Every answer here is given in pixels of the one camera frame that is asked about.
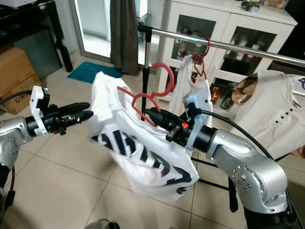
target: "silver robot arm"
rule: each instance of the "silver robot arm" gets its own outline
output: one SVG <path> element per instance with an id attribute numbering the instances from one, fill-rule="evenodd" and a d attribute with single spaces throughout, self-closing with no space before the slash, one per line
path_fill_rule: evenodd
<path id="1" fill-rule="evenodd" d="M 84 111 L 90 107 L 89 103 L 74 103 L 60 108 L 54 104 L 48 106 L 50 94 L 46 88 L 34 86 L 32 92 L 27 93 L 31 93 L 30 109 L 33 116 L 0 121 L 0 222 L 15 196 L 11 186 L 2 206 L 3 189 L 20 147 L 36 136 L 48 136 L 49 133 L 64 135 L 68 126 L 80 124 L 93 115 L 91 111 Z"/>
<path id="2" fill-rule="evenodd" d="M 287 178 L 273 160 L 249 142 L 217 130 L 206 153 L 234 182 L 243 206 L 253 212 L 274 214 L 287 209 Z"/>
<path id="3" fill-rule="evenodd" d="M 248 141 L 206 126 L 208 116 L 202 110 L 209 110 L 211 98 L 204 97 L 205 90 L 209 89 L 195 90 L 183 98 L 186 109 L 179 117 L 156 108 L 145 113 L 169 131 L 168 141 L 205 152 L 207 159 L 229 176 L 244 206 L 248 229 L 304 228 L 287 196 L 287 178 L 282 168 L 258 153 Z"/>

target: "clothing rack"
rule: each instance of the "clothing rack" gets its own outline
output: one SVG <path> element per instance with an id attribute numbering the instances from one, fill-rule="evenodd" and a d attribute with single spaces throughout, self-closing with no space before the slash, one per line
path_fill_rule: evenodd
<path id="1" fill-rule="evenodd" d="M 139 25 L 138 26 L 138 31 L 145 33 L 145 61 L 144 61 L 144 67 L 143 67 L 143 88 L 142 88 L 143 93 L 147 93 L 148 78 L 149 78 L 149 73 L 150 73 L 149 55 L 150 55 L 150 46 L 151 46 L 151 41 L 152 41 L 152 34 L 159 35 L 159 36 L 164 36 L 164 37 L 169 37 L 169 38 L 174 38 L 174 39 L 180 39 L 180 40 L 188 41 L 188 42 L 192 42 L 192 43 L 198 43 L 198 44 L 202 44 L 202 45 L 205 45 L 205 46 L 209 45 L 209 42 L 207 40 L 204 40 L 204 39 L 185 36 L 185 35 L 177 34 L 177 33 L 174 33 L 174 32 L 163 31 L 163 30 L 155 29 L 153 27 L 144 26 L 144 25 Z M 293 65 L 296 65 L 296 66 L 305 67 L 305 60 L 292 58 L 292 57 L 288 57 L 288 56 L 283 56 L 283 55 L 279 55 L 279 54 L 276 54 L 276 53 L 265 52 L 265 51 L 255 50 L 255 49 L 251 49 L 251 48 L 247 48 L 247 47 L 241 47 L 241 46 L 238 46 L 238 45 L 227 44 L 227 43 L 223 43 L 223 42 L 214 42 L 214 41 L 210 42 L 210 46 L 215 47 L 215 48 L 225 49 L 225 50 L 231 50 L 231 51 L 235 51 L 235 52 L 242 52 L 242 53 L 250 54 L 250 55 L 253 55 L 253 56 L 258 56 L 258 57 L 262 57 L 262 58 L 269 58 L 271 60 L 284 62 L 284 63 L 289 63 L 289 64 L 293 64 Z M 144 114 L 145 108 L 146 108 L 146 97 L 143 97 L 142 98 L 142 113 L 143 114 Z M 193 161 L 197 161 L 197 162 L 202 163 L 202 164 L 206 164 L 206 165 L 209 165 L 209 166 L 212 166 L 212 167 L 217 167 L 216 165 L 214 165 L 212 163 L 208 163 L 208 162 L 199 160 L 199 159 L 194 158 L 194 157 L 192 157 L 191 159 Z M 233 181 L 230 178 L 228 178 L 228 182 L 229 182 L 228 187 L 225 187 L 225 186 L 222 186 L 222 185 L 210 182 L 210 181 L 206 181 L 206 180 L 203 180 L 203 179 L 199 179 L 198 181 L 206 183 L 208 185 L 212 185 L 214 187 L 218 187 L 218 188 L 221 188 L 221 189 L 224 189 L 224 190 L 228 190 L 229 191 L 229 199 L 230 199 L 230 210 L 232 212 L 236 212 L 238 210 L 238 203 L 237 203 L 237 198 L 236 198 L 236 189 L 235 189 L 235 185 L 234 185 Z"/>

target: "black stand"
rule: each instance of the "black stand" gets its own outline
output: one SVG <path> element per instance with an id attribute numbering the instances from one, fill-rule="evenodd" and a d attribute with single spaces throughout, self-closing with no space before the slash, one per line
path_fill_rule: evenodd
<path id="1" fill-rule="evenodd" d="M 150 70 L 149 70 L 149 54 L 150 54 L 150 44 L 151 44 L 151 41 L 152 41 L 152 29 L 153 28 L 149 27 L 149 26 L 143 26 L 143 25 L 138 26 L 139 32 L 145 33 L 145 62 L 144 62 L 144 68 L 143 68 L 143 88 L 142 88 L 143 93 L 147 93 L 148 78 L 149 78 L 149 72 L 150 72 Z M 142 98 L 142 113 L 143 114 L 144 114 L 145 108 L 146 108 L 146 98 L 143 97 Z M 206 164 L 208 166 L 217 167 L 216 165 L 214 165 L 212 163 L 208 163 L 208 162 L 199 160 L 199 159 L 194 158 L 194 157 L 192 157 L 191 159 L 193 161 L 197 161 L 198 163 Z M 235 189 L 235 185 L 232 182 L 232 180 L 230 178 L 228 178 L 228 180 L 229 180 L 229 187 L 225 187 L 225 186 L 222 186 L 222 185 L 219 185 L 219 184 L 207 181 L 207 180 L 203 180 L 203 179 L 199 179 L 198 181 L 229 191 L 230 210 L 232 212 L 236 212 L 238 210 L 238 203 L 237 203 L 237 198 L 236 198 L 236 189 Z"/>

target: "blue mat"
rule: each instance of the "blue mat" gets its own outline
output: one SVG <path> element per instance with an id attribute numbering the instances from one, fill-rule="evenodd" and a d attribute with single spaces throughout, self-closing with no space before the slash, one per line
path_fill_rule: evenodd
<path id="1" fill-rule="evenodd" d="M 118 70 L 97 63 L 84 62 L 76 68 L 68 78 L 79 80 L 85 83 L 93 83 L 96 73 L 103 72 L 114 78 L 121 78 L 123 73 Z"/>

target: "clothes hanger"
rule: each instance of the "clothes hanger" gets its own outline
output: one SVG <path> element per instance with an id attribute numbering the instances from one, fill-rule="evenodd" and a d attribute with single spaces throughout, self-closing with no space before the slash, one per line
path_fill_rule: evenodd
<path id="1" fill-rule="evenodd" d="M 210 39 L 209 37 L 205 37 L 205 39 L 209 42 L 208 48 L 206 49 L 206 51 L 205 51 L 204 54 L 202 54 L 201 56 L 199 56 L 198 54 L 196 54 L 196 55 L 193 57 L 193 59 L 194 59 L 194 68 L 196 69 L 196 71 L 198 72 L 198 74 L 199 74 L 200 76 L 204 75 L 204 78 L 207 80 L 206 73 L 205 73 L 205 70 L 204 70 L 204 61 L 203 61 L 203 59 L 204 59 L 204 57 L 208 54 L 208 52 L 209 52 L 209 50 L 210 50 L 210 47 L 211 47 L 211 39 Z M 201 71 L 201 72 L 199 72 L 199 70 L 198 70 L 197 67 L 196 67 L 196 63 L 197 63 L 198 59 L 201 60 L 201 63 L 202 63 L 202 71 Z"/>
<path id="2" fill-rule="evenodd" d="M 155 92 L 153 91 L 152 94 L 146 94 L 146 93 L 139 93 L 139 94 L 136 94 L 134 95 L 133 93 L 127 91 L 126 89 L 124 88 L 121 88 L 121 87 L 118 87 L 118 89 L 120 91 L 123 91 L 125 93 L 127 93 L 128 95 L 130 95 L 133 100 L 132 100 L 132 107 L 133 109 L 141 115 L 142 118 L 144 118 L 150 125 L 152 125 L 153 127 L 157 127 L 157 125 L 155 123 L 153 123 L 153 121 L 151 121 L 148 117 L 146 117 L 136 106 L 135 106 L 135 101 L 140 98 L 140 97 L 145 97 L 145 98 L 148 98 L 150 101 L 152 101 L 152 103 L 154 104 L 154 106 L 157 108 L 157 111 L 161 111 L 160 110 L 160 107 L 159 105 L 157 104 L 157 102 L 155 101 L 154 97 L 155 96 L 158 96 L 158 97 L 164 97 L 166 95 L 169 94 L 169 92 L 174 89 L 175 85 L 174 85 L 174 76 L 173 76 L 173 72 L 171 70 L 171 68 L 166 65 L 165 63 L 163 62 L 156 62 L 152 65 L 152 68 L 155 68 L 155 67 L 162 67 L 162 68 L 165 68 L 166 71 L 168 72 L 169 74 L 169 77 L 170 77 L 170 82 L 168 84 L 168 86 L 166 87 L 165 91 L 163 93 L 159 93 L 159 92 Z"/>

